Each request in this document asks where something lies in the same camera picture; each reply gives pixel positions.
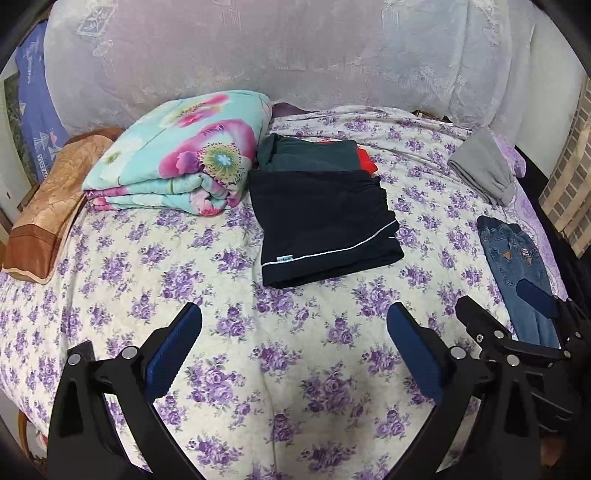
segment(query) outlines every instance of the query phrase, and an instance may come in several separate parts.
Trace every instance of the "metal bolt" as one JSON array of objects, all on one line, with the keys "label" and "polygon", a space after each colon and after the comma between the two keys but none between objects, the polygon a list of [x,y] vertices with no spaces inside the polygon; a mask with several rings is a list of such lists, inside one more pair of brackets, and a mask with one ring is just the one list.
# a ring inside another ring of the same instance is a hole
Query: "metal bolt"
[{"label": "metal bolt", "polygon": [[68,363],[70,365],[78,365],[78,363],[80,362],[80,360],[82,359],[82,357],[80,356],[79,353],[73,353],[70,355],[70,357],[68,358]]},{"label": "metal bolt", "polygon": [[466,351],[461,346],[453,346],[449,350],[449,353],[456,360],[461,360],[462,358],[466,357]]},{"label": "metal bolt", "polygon": [[519,365],[519,358],[513,354],[507,355],[507,363],[512,367],[516,367]]},{"label": "metal bolt", "polygon": [[134,346],[128,346],[123,349],[121,356],[126,360],[130,360],[138,354],[138,349]]}]

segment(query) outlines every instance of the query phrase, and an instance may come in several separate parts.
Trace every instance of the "folded black shorts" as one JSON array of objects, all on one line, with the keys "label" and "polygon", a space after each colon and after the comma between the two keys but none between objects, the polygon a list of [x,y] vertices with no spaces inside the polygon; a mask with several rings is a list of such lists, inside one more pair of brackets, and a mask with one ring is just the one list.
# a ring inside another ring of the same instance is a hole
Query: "folded black shorts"
[{"label": "folded black shorts", "polygon": [[379,178],[364,170],[249,173],[264,231],[263,285],[286,288],[389,265],[404,253]]}]

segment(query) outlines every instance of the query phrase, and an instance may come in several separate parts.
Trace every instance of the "blue denim jeans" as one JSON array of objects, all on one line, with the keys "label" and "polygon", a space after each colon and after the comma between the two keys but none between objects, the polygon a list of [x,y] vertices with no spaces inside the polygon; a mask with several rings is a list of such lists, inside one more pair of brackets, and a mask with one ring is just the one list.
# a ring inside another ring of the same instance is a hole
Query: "blue denim jeans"
[{"label": "blue denim jeans", "polygon": [[516,223],[485,216],[478,217],[478,233],[519,341],[560,348],[552,320],[517,296],[515,286],[522,278],[552,295],[546,267],[531,238]]}]

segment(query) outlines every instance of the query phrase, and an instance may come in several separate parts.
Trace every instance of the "bed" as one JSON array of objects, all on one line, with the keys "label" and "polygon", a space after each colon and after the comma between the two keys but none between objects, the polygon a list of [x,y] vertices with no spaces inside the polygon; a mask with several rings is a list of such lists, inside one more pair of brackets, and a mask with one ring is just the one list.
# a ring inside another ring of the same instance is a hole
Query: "bed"
[{"label": "bed", "polygon": [[[192,301],[203,312],[202,333],[156,408],[205,477],[382,478],[433,406],[387,334],[389,305],[403,302],[472,355],[479,348],[454,315],[460,296],[510,326],[475,231],[479,215],[530,233],[553,292],[566,297],[527,198],[492,207],[448,168],[468,130],[363,106],[275,118],[270,129],[366,148],[401,224],[405,258],[274,290],[261,285],[263,233],[248,195],[211,218],[85,208],[46,286],[0,274],[0,385],[44,434],[68,348],[91,340],[97,358],[115,356]],[[515,151],[505,154],[518,170]],[[116,400],[108,401],[130,460],[147,468]],[[477,409],[474,399],[446,463]]]}]

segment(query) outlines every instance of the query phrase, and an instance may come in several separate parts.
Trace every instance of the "red garment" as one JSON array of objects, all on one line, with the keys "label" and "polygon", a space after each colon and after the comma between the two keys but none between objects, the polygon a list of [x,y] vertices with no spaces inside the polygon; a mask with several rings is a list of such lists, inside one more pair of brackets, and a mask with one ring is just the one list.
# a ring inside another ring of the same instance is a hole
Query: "red garment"
[{"label": "red garment", "polygon": [[[334,143],[334,140],[327,140],[320,143]],[[373,175],[378,171],[378,168],[374,162],[369,159],[369,154],[363,149],[357,146],[357,155],[359,156],[359,167],[361,170],[368,171],[370,175]]]}]

